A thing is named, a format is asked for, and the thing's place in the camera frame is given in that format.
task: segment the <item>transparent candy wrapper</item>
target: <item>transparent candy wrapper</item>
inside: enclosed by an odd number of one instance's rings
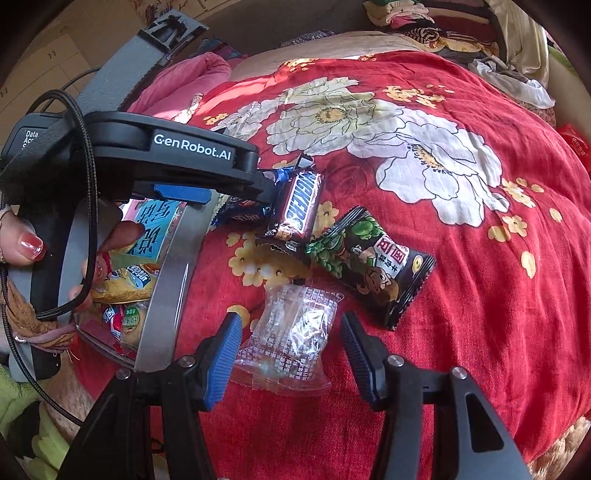
[[[252,336],[241,346],[232,381],[303,397],[330,390],[320,354],[328,342],[339,296],[318,288],[272,288]]]

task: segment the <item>yellow flower print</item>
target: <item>yellow flower print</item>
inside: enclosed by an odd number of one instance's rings
[[[290,67],[290,72],[296,71],[298,67],[301,67],[302,70],[306,71],[308,70],[308,65],[313,65],[315,60],[318,59],[295,59],[289,60],[283,65]]]
[[[534,278],[535,258],[531,253],[525,251],[521,254],[521,266],[525,268],[525,271],[527,272],[527,276],[529,278]]]
[[[360,60],[360,61],[376,61],[377,58],[375,58],[375,53],[368,53],[366,55],[360,55],[357,60]]]
[[[228,235],[228,239],[226,240],[226,245],[229,247],[233,247],[234,245],[236,245],[238,243],[240,238],[241,237],[238,233],[232,232]]]
[[[411,98],[416,97],[415,101],[421,105],[428,106],[430,108],[437,108],[433,102],[442,102],[445,97],[442,95],[424,95],[425,90],[422,89],[403,89],[400,85],[391,85],[386,87],[383,92],[386,93],[392,100],[399,102],[409,103]]]
[[[529,195],[526,195],[525,193],[518,193],[516,195],[512,194],[511,196],[516,202],[523,203],[523,205],[525,205],[528,208],[535,207],[535,203],[532,201],[531,197],[529,197]]]
[[[523,189],[520,188],[519,185],[513,183],[512,181],[507,181],[504,178],[501,179],[501,184],[507,189],[517,189],[520,193],[523,192]]]
[[[228,266],[232,269],[232,273],[235,276],[240,277],[244,275],[251,254],[250,248],[239,247],[236,249],[234,256],[228,260]]]
[[[527,223],[525,223],[519,215],[503,217],[503,221],[507,224],[511,233],[518,233],[521,236],[527,236],[527,232],[525,231],[527,228]]]
[[[501,183],[503,185],[503,190],[505,190],[509,195],[513,197],[516,202],[523,203],[526,207],[533,208],[535,207],[535,203],[531,200],[531,198],[523,193],[523,189],[513,183],[512,181],[507,181],[505,179],[501,179]]]
[[[511,239],[511,234],[504,226],[491,226],[488,229],[488,238],[496,240],[497,242],[506,242]]]
[[[216,116],[205,116],[205,117],[203,117],[203,119],[205,120],[206,125],[215,125],[220,120],[224,120],[227,116],[228,116],[227,113],[220,113],[219,115],[216,115]]]
[[[278,168],[292,167],[293,165],[295,165],[297,163],[297,161],[298,161],[298,158],[295,158],[291,161],[281,160],[280,162],[277,162],[276,164],[274,164],[272,166],[272,168],[278,169]]]
[[[232,305],[226,309],[226,312],[234,312],[240,315],[240,319],[242,320],[242,328],[246,327],[251,322],[251,314],[242,305]]]
[[[550,209],[550,216],[554,219],[555,222],[562,222],[562,214],[555,208]]]
[[[322,232],[333,226],[335,223],[335,217],[339,214],[338,208],[333,208],[332,202],[324,202],[318,206],[318,213],[316,214],[316,220],[314,221],[314,228],[312,229],[312,235],[319,237]]]
[[[309,269],[294,257],[271,249],[269,245],[255,245],[255,233],[247,232],[242,235],[244,244],[236,249],[234,257],[228,261],[232,274],[242,277],[245,287],[265,288],[284,285],[292,278],[306,278]]]
[[[412,90],[402,90],[402,87],[399,85],[387,87],[382,91],[386,92],[386,95],[392,100],[398,100],[399,102],[410,103],[410,99],[415,96],[415,93]]]
[[[433,95],[433,96],[426,96],[426,95],[419,95],[416,102],[420,103],[421,105],[428,106],[431,108],[437,108],[437,106],[431,102],[431,100],[435,102],[442,102],[445,100],[445,97],[441,95]]]

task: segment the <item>chocolate bar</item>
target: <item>chocolate bar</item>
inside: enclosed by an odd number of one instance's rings
[[[296,172],[283,185],[267,231],[256,238],[257,245],[272,245],[305,259],[305,245],[312,236],[323,176],[310,170]]]

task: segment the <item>red bedspread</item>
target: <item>red bedspread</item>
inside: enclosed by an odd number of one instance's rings
[[[369,333],[420,367],[465,366],[525,460],[590,410],[589,177],[538,117],[448,61],[398,52],[307,59],[225,83],[190,123],[257,144],[261,167],[312,155],[326,177],[316,234],[364,205],[394,240],[436,256],[396,331],[377,327],[351,294],[340,312],[356,309]],[[255,247],[253,235],[235,223],[207,235],[177,355],[192,352],[232,306],[247,335],[265,285],[306,275],[343,291],[320,267]],[[323,354],[330,394],[284,398],[230,384],[202,415],[218,476],[368,477],[382,417],[358,396],[338,328]],[[80,379],[98,395],[114,369],[81,350]]]

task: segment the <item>red bag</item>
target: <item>red bag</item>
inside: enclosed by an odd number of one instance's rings
[[[578,132],[573,124],[566,124],[560,127],[557,129],[557,132],[576,153],[585,170],[591,172],[591,152],[589,151],[589,143],[585,140],[584,136]]]

